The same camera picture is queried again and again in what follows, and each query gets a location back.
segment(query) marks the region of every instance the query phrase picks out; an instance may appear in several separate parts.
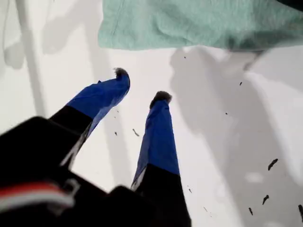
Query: white floor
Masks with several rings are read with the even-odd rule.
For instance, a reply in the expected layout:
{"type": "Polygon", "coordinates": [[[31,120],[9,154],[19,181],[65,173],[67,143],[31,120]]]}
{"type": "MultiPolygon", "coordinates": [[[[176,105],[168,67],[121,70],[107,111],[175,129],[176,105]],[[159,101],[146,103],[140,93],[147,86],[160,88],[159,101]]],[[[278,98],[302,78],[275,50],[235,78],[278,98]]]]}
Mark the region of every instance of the white floor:
{"type": "Polygon", "coordinates": [[[130,92],[92,133],[74,172],[106,191],[130,186],[149,103],[166,90],[193,226],[302,226],[303,46],[256,59],[203,46],[107,50],[97,45],[101,0],[7,3],[0,2],[0,132],[50,117],[123,67],[130,92]]]}

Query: dirt speck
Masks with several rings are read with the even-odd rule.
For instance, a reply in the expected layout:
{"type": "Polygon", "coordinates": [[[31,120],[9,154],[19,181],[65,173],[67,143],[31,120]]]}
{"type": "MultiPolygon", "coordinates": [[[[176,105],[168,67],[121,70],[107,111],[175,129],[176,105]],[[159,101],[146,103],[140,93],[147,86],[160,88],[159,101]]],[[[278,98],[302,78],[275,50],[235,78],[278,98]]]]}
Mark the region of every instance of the dirt speck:
{"type": "Polygon", "coordinates": [[[136,133],[135,129],[133,129],[133,131],[136,136],[140,136],[138,133],[136,133]]]}
{"type": "Polygon", "coordinates": [[[263,199],[263,203],[262,203],[262,205],[264,205],[264,203],[266,202],[266,200],[268,200],[269,199],[269,195],[266,195],[265,197],[264,197],[264,199],[263,199]]]}
{"type": "Polygon", "coordinates": [[[248,209],[250,210],[250,213],[251,213],[251,215],[254,215],[254,214],[252,213],[252,210],[251,210],[251,208],[249,207],[248,209]]]}
{"type": "Polygon", "coordinates": [[[303,207],[302,207],[302,205],[299,205],[298,208],[299,208],[299,212],[300,212],[302,222],[303,222],[303,207]]]}
{"type": "Polygon", "coordinates": [[[277,163],[277,161],[278,161],[278,159],[276,158],[276,159],[274,159],[274,160],[269,164],[269,166],[268,166],[268,171],[271,169],[271,167],[274,166],[275,163],[277,163]]]}

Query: green towel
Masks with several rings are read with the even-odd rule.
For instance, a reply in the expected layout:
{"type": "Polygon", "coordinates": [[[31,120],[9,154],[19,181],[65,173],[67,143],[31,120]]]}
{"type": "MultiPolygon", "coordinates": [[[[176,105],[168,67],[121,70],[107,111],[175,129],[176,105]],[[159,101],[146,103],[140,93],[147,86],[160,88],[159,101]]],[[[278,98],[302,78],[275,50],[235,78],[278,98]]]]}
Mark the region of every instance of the green towel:
{"type": "Polygon", "coordinates": [[[302,44],[303,13],[275,0],[103,0],[101,47],[207,45],[263,50],[302,44]]]}

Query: fuzzy tip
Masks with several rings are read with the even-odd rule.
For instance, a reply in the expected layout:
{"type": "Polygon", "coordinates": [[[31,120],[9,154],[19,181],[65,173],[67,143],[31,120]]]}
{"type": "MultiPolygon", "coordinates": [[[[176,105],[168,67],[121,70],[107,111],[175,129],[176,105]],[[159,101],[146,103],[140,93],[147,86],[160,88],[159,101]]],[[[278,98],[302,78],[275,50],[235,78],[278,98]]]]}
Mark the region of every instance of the fuzzy tip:
{"type": "Polygon", "coordinates": [[[168,103],[171,102],[172,96],[166,91],[158,91],[156,96],[153,98],[150,104],[150,109],[155,105],[157,101],[166,100],[168,103]]]}
{"type": "Polygon", "coordinates": [[[115,68],[115,74],[116,74],[117,79],[120,79],[122,77],[122,75],[128,75],[126,70],[124,70],[122,68],[115,68]]]}

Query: red stripe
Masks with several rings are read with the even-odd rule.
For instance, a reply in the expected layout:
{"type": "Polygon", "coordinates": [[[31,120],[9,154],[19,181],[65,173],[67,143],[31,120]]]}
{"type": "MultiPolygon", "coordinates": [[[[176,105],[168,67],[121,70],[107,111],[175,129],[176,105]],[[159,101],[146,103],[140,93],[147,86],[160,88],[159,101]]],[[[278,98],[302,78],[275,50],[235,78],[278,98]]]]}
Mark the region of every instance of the red stripe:
{"type": "Polygon", "coordinates": [[[45,183],[45,182],[32,182],[32,183],[14,185],[6,188],[0,188],[0,197],[13,196],[16,194],[33,192],[33,191],[53,191],[53,192],[62,193],[62,191],[53,184],[45,183]]]}

